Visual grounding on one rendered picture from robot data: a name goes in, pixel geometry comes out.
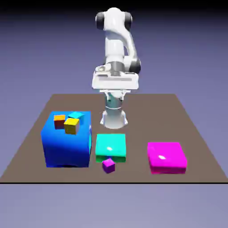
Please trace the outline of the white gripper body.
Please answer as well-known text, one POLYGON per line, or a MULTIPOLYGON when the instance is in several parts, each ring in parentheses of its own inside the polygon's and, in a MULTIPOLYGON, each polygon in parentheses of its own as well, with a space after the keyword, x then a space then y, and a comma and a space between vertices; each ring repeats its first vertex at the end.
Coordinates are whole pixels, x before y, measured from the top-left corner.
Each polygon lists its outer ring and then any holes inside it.
POLYGON ((92 88, 97 90, 137 90, 139 76, 136 73, 120 72, 120 76, 112 76, 107 72, 94 72, 92 88))

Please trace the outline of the small cyan cube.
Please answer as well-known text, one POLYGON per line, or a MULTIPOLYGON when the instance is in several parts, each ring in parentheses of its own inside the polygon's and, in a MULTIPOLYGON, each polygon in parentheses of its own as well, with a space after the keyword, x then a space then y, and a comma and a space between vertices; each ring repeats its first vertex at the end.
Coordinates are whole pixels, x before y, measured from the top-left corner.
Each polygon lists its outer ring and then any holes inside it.
POLYGON ((68 118, 81 119, 83 116, 84 114, 82 112, 74 111, 68 115, 68 118))

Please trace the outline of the small yellow cube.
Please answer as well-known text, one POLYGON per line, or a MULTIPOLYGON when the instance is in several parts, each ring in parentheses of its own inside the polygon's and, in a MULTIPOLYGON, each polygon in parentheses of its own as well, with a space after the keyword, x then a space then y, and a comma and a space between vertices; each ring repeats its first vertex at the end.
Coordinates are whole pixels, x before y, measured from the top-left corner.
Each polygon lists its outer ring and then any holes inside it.
POLYGON ((64 129, 66 134, 76 135, 80 126, 80 120, 78 118, 67 118, 64 122, 64 129))

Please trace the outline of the small orange cube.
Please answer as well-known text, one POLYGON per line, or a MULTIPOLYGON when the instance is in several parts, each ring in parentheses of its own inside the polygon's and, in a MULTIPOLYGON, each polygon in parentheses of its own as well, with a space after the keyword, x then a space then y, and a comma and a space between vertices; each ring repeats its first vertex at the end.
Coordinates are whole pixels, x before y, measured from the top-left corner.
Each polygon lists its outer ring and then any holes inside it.
POLYGON ((53 121, 54 121, 54 127, 56 130, 64 129, 64 123, 65 123, 64 114, 54 115, 53 121))

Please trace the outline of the small purple cube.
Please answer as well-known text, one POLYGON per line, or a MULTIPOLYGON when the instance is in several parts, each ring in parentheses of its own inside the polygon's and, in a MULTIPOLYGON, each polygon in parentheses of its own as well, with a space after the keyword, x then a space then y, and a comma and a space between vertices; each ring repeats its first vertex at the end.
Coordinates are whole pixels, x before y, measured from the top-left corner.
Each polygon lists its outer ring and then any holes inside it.
POLYGON ((104 161, 102 161, 102 168, 105 173, 109 174, 111 172, 115 171, 115 162, 109 158, 104 161))

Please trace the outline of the large turquoise box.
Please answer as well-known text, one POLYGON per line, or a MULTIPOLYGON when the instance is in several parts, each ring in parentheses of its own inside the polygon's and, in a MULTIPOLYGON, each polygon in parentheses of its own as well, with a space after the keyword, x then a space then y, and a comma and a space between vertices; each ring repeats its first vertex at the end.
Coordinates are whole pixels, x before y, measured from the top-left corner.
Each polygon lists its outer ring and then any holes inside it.
POLYGON ((97 134, 95 147, 96 162, 112 159, 115 163, 126 161, 125 134, 97 134))

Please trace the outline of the large blue box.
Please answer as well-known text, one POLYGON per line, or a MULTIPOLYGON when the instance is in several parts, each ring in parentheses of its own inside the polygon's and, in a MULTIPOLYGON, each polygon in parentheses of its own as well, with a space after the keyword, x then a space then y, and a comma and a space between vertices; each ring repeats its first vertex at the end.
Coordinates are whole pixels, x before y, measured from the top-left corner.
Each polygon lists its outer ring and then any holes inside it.
POLYGON ((47 167, 88 167, 92 145, 91 112, 80 111, 82 123, 76 135, 55 129, 54 115, 68 117, 72 111, 52 111, 41 131, 47 167))

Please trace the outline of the large magenta box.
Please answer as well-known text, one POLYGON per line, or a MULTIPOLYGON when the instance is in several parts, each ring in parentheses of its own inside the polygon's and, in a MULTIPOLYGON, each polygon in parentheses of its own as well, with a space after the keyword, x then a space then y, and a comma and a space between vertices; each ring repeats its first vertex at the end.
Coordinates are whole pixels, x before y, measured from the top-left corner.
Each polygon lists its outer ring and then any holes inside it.
POLYGON ((184 174, 187 158, 179 142, 149 142, 147 156, 152 174, 184 174))

